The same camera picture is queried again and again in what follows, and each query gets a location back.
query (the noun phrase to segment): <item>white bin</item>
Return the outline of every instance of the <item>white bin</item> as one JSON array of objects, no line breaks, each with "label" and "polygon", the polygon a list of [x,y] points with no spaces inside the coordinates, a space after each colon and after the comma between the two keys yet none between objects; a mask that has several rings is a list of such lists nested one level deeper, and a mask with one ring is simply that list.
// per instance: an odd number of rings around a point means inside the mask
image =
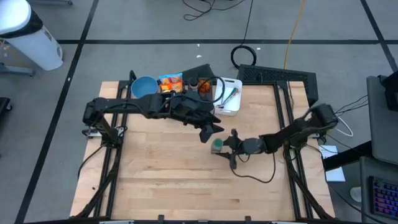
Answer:
[{"label": "white bin", "polygon": [[[215,113],[216,114],[223,114],[223,115],[228,115],[228,116],[234,116],[238,113],[240,107],[241,107],[241,98],[242,98],[242,88],[243,84],[241,80],[236,80],[232,78],[223,78],[221,77],[224,82],[225,82],[225,92],[224,96],[220,101],[214,103],[215,107]],[[234,98],[229,101],[224,108],[217,108],[216,106],[221,104],[222,101],[224,101],[229,94],[232,92],[234,88],[239,89],[238,95],[234,96]],[[217,99],[220,97],[221,93],[223,92],[223,83],[217,79],[217,87],[216,87],[216,94],[214,99]]]},{"label": "white bin", "polygon": [[44,70],[63,63],[61,46],[26,0],[0,0],[0,38]]}]

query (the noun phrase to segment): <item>black keyboard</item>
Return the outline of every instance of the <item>black keyboard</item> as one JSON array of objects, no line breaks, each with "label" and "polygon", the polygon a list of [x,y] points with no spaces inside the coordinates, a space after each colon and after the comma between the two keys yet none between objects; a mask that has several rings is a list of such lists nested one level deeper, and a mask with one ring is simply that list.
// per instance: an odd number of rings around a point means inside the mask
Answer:
[{"label": "black keyboard", "polygon": [[398,220],[398,183],[369,177],[371,213]]}]

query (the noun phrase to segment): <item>white paper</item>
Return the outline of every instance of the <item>white paper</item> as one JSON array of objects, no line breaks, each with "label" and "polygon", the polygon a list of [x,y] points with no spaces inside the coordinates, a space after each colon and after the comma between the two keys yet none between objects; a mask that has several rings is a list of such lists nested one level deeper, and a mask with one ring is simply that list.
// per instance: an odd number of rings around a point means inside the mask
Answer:
[{"label": "white paper", "polygon": [[[319,150],[322,153],[323,159],[326,159],[327,157],[331,157],[337,154],[336,146],[319,146]],[[343,168],[339,167],[337,169],[327,171],[326,180],[329,182],[345,182],[346,179],[344,177]]]}]

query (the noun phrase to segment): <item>wooden tabletop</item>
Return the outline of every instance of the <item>wooden tabletop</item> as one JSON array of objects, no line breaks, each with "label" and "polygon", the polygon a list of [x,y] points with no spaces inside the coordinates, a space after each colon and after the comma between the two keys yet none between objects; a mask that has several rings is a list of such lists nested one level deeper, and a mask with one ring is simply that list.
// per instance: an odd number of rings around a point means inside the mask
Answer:
[{"label": "wooden tabletop", "polygon": [[[118,82],[103,82],[99,96],[115,98],[117,87]],[[299,117],[308,109],[307,97],[302,82],[292,82],[291,87],[294,116]],[[288,124],[284,101],[282,107]],[[214,138],[226,139],[232,128],[238,130],[241,139],[280,130],[273,87],[243,86],[238,114],[218,117],[225,131],[214,134],[203,144],[199,140],[200,130],[192,126],[130,114],[112,219],[156,220],[158,215],[165,215],[167,220],[243,220],[250,215],[253,220],[295,220],[282,149],[275,153],[276,174],[269,184],[234,176],[227,159],[210,153]],[[111,114],[106,119],[110,123]],[[318,147],[315,140],[308,144]],[[89,140],[85,158],[99,145],[99,138]],[[104,152],[103,149],[82,169],[71,215],[80,212],[98,188]],[[302,158],[309,190],[334,216],[319,152],[306,147]],[[272,154],[251,156],[247,163],[238,161],[236,169],[238,174],[262,180],[268,180],[272,171]],[[305,217],[302,194],[297,189]],[[107,200],[108,191],[101,214],[105,213]]]}]

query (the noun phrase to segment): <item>floor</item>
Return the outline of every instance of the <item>floor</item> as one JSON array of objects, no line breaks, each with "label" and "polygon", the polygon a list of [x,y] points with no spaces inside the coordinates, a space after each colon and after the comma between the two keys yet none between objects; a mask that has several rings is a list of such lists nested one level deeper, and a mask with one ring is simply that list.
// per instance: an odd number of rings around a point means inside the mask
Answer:
[{"label": "floor", "polygon": [[[216,6],[233,2],[219,0]],[[30,3],[62,44],[64,64],[45,72],[15,49],[0,50],[6,65],[37,69],[34,77],[0,75],[0,96],[10,97],[14,104],[0,128],[1,223],[68,218],[86,146],[81,117],[101,82],[125,80],[131,69],[138,77],[158,77],[204,63],[216,75],[235,77],[238,71],[229,54],[243,38],[250,8],[247,0],[188,22],[183,15],[196,12],[182,0]],[[392,58],[398,57],[397,7],[395,0],[307,0],[295,35],[303,41],[291,45],[287,68],[317,74],[319,102],[338,108],[358,99],[366,94],[367,76],[389,75],[396,68]],[[246,38],[257,49],[257,65],[283,67],[299,8],[298,0],[254,0]],[[235,60],[251,63],[251,55],[237,51]],[[349,146],[370,140],[367,107],[342,118],[355,135],[332,131],[333,137]],[[347,150],[332,139],[328,144]],[[360,184],[359,165],[343,170],[346,182],[330,185],[358,206],[348,192]],[[333,192],[331,196],[338,218],[360,222],[358,212]]]}]

